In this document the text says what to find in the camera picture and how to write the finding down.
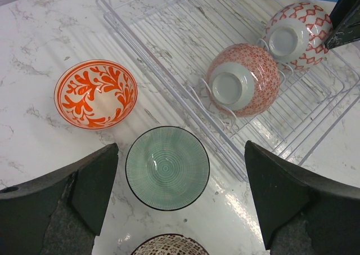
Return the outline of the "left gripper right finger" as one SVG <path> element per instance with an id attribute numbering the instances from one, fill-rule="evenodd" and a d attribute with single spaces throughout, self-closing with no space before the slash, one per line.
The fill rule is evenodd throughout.
<path id="1" fill-rule="evenodd" d="M 359 188 L 248 141 L 245 165 L 270 254 L 359 254 Z"/>

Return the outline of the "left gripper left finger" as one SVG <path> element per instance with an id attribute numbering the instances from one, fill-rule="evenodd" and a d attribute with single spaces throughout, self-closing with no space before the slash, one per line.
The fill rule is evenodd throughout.
<path id="1" fill-rule="evenodd" d="M 1 190 L 1 254 L 91 254 L 118 167 L 118 146 Z"/>

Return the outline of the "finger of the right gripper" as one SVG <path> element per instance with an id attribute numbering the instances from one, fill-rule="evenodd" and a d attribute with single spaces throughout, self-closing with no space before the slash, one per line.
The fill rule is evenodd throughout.
<path id="1" fill-rule="evenodd" d="M 359 0 L 338 0 L 330 19 L 333 30 L 324 41 L 328 50 L 359 41 Z"/>

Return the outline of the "blue triangle pattern bowl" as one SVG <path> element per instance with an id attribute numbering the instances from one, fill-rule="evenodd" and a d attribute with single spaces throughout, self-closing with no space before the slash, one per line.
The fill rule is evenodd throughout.
<path id="1" fill-rule="evenodd" d="M 262 40 L 284 73 L 307 71 L 318 65 L 329 50 L 325 39 L 332 32 L 327 12 L 310 2 L 285 6 L 267 22 Z"/>

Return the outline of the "green ribbed bowl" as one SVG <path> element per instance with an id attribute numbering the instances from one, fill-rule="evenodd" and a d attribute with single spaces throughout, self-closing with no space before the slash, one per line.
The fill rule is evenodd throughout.
<path id="1" fill-rule="evenodd" d="M 130 190 L 144 205 L 177 211 L 194 203 L 205 191 L 210 160 L 191 132 L 160 126 L 134 141 L 127 154 L 125 176 Z"/>

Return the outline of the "brown lattice pattern bowl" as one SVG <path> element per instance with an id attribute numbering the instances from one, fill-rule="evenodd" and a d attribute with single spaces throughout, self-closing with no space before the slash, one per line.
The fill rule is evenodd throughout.
<path id="1" fill-rule="evenodd" d="M 181 234 L 161 234 L 149 238 L 139 245 L 131 255 L 209 255 L 197 241 Z"/>

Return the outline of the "orange leaf pattern bowl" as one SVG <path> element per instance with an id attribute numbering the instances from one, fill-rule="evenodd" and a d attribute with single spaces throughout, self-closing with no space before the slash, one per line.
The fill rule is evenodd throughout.
<path id="1" fill-rule="evenodd" d="M 101 130 L 122 122 L 134 109 L 137 82 L 124 66 L 103 59 L 80 62 L 58 79 L 54 102 L 73 126 Z"/>

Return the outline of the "white wire dish rack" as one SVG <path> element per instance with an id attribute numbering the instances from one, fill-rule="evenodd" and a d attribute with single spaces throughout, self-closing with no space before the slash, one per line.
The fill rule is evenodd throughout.
<path id="1" fill-rule="evenodd" d="M 247 182 L 251 141 L 288 162 L 357 185 L 358 50 L 330 51 L 306 71 L 276 61 L 265 33 L 298 35 L 285 7 L 308 0 L 96 0 L 118 43 L 186 115 L 216 158 L 216 172 Z"/>

